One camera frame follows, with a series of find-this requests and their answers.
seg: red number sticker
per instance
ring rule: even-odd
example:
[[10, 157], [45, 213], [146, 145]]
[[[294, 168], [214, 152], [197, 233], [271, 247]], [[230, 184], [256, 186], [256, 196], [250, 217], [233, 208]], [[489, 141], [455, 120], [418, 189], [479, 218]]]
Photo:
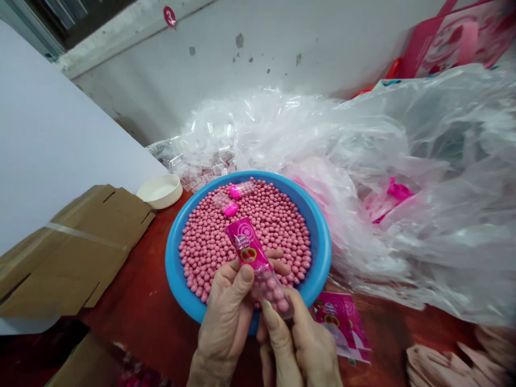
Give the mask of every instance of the red number sticker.
[[166, 6], [163, 8], [163, 16], [165, 16], [165, 21], [168, 26], [175, 29], [176, 28], [176, 16], [174, 15], [174, 11], [172, 8]]

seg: white ceramic bowl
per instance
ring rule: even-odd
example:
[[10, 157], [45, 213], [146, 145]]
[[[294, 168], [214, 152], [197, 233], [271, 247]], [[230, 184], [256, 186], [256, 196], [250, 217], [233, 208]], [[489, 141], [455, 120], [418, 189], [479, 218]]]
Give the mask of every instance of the white ceramic bowl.
[[155, 210], [173, 205], [183, 193], [183, 186], [176, 175], [157, 176], [140, 187], [136, 196]]

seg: red wooden table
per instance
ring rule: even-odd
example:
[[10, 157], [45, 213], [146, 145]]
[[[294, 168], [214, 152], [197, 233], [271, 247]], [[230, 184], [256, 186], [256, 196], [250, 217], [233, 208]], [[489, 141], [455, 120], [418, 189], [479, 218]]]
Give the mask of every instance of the red wooden table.
[[[79, 314], [95, 333], [179, 386], [187, 383], [199, 324], [183, 312], [172, 295], [164, 257], [172, 223], [190, 197], [191, 193], [184, 192], [175, 205], [158, 212], [97, 306]], [[331, 284], [326, 290], [338, 291]], [[362, 295], [354, 296], [354, 300], [372, 347], [372, 365], [358, 362], [353, 366], [340, 357], [345, 386], [405, 385], [405, 350], [414, 343], [456, 350], [460, 341], [479, 348], [471, 324], [436, 308], [420, 312]], [[247, 340], [233, 378], [233, 385], [244, 383], [247, 387], [263, 385], [255, 338]]]

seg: window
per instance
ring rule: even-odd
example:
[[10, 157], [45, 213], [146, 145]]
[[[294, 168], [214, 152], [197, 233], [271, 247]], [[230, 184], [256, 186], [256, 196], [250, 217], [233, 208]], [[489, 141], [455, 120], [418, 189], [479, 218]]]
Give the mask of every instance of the window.
[[66, 49], [95, 32], [135, 0], [25, 0]]

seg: cardboard box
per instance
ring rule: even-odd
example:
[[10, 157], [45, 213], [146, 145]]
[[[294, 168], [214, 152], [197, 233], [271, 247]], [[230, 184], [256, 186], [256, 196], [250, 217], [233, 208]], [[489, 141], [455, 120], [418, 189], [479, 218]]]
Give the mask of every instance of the cardboard box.
[[125, 189], [93, 186], [0, 257], [0, 317], [73, 316], [95, 306], [153, 218]]
[[121, 350], [91, 332], [79, 343], [47, 387], [109, 387], [122, 371]]

